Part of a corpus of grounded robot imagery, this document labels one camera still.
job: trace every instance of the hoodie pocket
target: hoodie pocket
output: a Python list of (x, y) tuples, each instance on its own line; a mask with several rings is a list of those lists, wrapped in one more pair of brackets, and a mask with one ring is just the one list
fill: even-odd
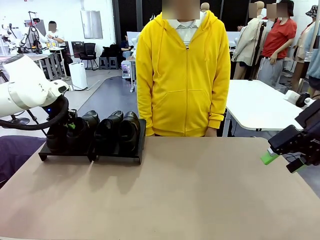
[(209, 124), (211, 99), (204, 90), (189, 90), (186, 130), (204, 129)]
[(186, 91), (167, 92), (153, 104), (153, 127), (162, 131), (183, 133), (186, 109)]

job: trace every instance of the table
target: table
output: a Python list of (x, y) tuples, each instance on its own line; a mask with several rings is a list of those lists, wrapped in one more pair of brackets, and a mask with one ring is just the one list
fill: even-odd
[[(27, 53), (24, 54), (26, 56), (28, 56), (29, 58), (31, 58), (31, 60), (33, 60), (34, 62), (37, 62), (39, 64), (39, 67), (41, 68), (41, 70), (43, 70), (43, 66), (42, 66), (42, 62), (41, 60), (44, 60), (45, 62), (45, 66), (49, 75), (50, 80), (56, 80), (58, 79), (58, 72), (55, 66), (55, 61), (53, 58), (52, 54), (35, 54), (35, 53)], [(0, 65), (2, 64), (2, 62), (4, 62), (5, 60), (14, 57), (15, 55), (9, 55), (9, 56), (0, 56)]]
[[(65, 72), (66, 71), (65, 60), (64, 60), (64, 57), (63, 57), (63, 54), (62, 54), (62, 50), (64, 50), (64, 48), (63, 47), (50, 47), (49, 50), (52, 51), (52, 52), (59, 52), (60, 53), (61, 64), (62, 64), (62, 67), (63, 67), (63, 71)], [(54, 55), (53, 57), (54, 57), (56, 63), (58, 64), (59, 63), (59, 59), (58, 59), (57, 55)], [(66, 75), (63, 74), (63, 72), (62, 72), (61, 64), (60, 64), (60, 68), (58, 67), (57, 69), (58, 69), (58, 72), (61, 74), (61, 76), (65, 77)]]
[(131, 88), (130, 88), (130, 93), (133, 93), (135, 88), (136, 88), (136, 73), (137, 73), (137, 68), (136, 68), (136, 59), (132, 56), (127, 57), (125, 59), (126, 61), (131, 62)]
[(147, 137), (141, 166), (33, 155), (0, 189), (24, 239), (318, 240), (320, 199), (263, 138)]
[(303, 110), (284, 97), (283, 93), (259, 80), (230, 80), (222, 136), (228, 136), (231, 115), (247, 130), (281, 131), (289, 125), (302, 130), (295, 118)]

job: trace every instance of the black shoe rack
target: black shoe rack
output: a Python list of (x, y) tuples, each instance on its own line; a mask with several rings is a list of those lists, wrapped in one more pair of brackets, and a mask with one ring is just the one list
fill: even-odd
[(114, 164), (134, 164), (140, 165), (142, 162), (142, 154), (145, 146), (146, 140), (146, 127), (147, 122), (144, 119), (139, 119), (140, 122), (140, 135), (138, 145), (134, 152), (126, 153), (121, 152), (119, 148), (119, 143), (117, 142), (112, 152), (97, 152), (95, 149), (95, 140), (92, 137), (89, 146), (83, 151), (76, 150), (66, 150), (64, 152), (51, 152), (45, 143), (41, 151), (39, 152), (40, 159), (44, 162), (48, 156), (84, 156), (92, 161), (104, 161)]

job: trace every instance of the red shirt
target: red shirt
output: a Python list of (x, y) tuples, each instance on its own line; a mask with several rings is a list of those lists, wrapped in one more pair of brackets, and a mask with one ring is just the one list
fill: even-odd
[[(262, 56), (271, 57), (271, 55), (289, 39), (295, 38), (297, 32), (296, 22), (289, 18), (285, 24), (280, 25), (280, 23), (281, 21), (277, 21), (266, 37)], [(278, 59), (284, 59), (287, 54), (288, 48), (278, 53)]]

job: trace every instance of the yellow hoodie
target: yellow hoodie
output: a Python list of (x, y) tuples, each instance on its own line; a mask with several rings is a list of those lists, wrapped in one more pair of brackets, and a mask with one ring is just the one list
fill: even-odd
[(142, 30), (137, 46), (137, 102), (146, 135), (202, 137), (218, 129), (230, 82), (229, 41), (211, 12), (188, 48), (162, 14)]

